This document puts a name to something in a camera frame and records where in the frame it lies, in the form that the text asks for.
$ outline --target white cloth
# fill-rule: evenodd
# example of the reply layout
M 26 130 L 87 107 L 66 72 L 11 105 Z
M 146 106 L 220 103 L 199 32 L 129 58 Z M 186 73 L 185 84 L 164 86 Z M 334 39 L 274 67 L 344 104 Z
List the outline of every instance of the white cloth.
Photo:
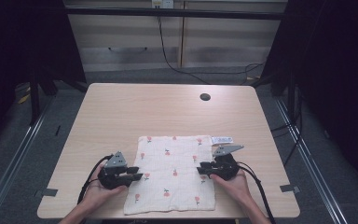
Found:
M 208 135 L 140 137 L 133 165 L 144 175 L 131 183 L 124 214 L 214 210 L 213 181 L 197 171 L 212 159 Z

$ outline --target person's arm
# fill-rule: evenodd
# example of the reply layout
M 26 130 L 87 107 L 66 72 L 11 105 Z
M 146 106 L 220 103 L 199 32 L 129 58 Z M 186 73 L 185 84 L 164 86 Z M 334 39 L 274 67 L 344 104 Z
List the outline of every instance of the person's arm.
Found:
M 270 223 L 252 198 L 244 171 L 239 170 L 237 175 L 228 181 L 225 181 L 218 175 L 211 175 L 211 179 L 220 185 L 240 205 L 242 211 L 248 215 L 252 223 Z
M 86 194 L 81 201 L 66 217 L 61 220 L 61 224 L 66 223 L 80 223 L 85 217 L 92 214 L 95 210 L 101 207 L 109 198 L 118 195 L 120 192 L 124 191 L 126 186 L 119 186 L 115 189 L 106 189 L 103 187 L 101 182 L 97 179 L 98 173 L 103 166 L 100 165 L 92 175 L 87 188 Z

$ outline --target power outlet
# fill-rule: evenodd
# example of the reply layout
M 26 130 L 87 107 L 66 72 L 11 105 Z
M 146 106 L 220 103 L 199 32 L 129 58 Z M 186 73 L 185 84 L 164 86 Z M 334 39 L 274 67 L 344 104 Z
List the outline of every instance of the power outlet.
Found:
M 152 0 L 152 8 L 162 8 L 162 0 Z
M 173 8 L 173 0 L 162 0 L 163 8 Z

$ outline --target wooden table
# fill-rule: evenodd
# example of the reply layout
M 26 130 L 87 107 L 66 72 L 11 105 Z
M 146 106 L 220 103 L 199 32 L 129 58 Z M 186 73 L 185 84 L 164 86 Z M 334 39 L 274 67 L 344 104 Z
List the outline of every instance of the wooden table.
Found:
M 200 99 L 208 93 L 211 100 Z M 250 165 L 262 181 L 275 217 L 297 217 L 293 192 L 282 193 L 289 180 L 273 141 L 255 89 L 238 86 L 92 84 L 77 114 L 55 171 L 48 184 L 55 197 L 45 196 L 37 214 L 61 218 L 75 206 L 78 194 L 95 163 L 121 150 L 132 165 L 140 136 L 232 136 L 245 149 L 236 161 Z M 254 180 L 250 191 L 265 212 Z M 216 186 L 214 211 L 146 213 L 124 216 L 126 193 L 110 200 L 95 218 L 237 218 L 246 217 Z

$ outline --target round hole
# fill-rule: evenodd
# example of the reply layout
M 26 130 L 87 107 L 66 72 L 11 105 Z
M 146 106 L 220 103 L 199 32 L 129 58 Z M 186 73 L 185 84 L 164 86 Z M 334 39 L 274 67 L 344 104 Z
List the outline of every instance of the round hole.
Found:
M 211 100 L 211 95 L 208 94 L 208 93 L 203 93 L 203 94 L 200 95 L 200 98 L 203 101 L 209 101 L 209 100 Z

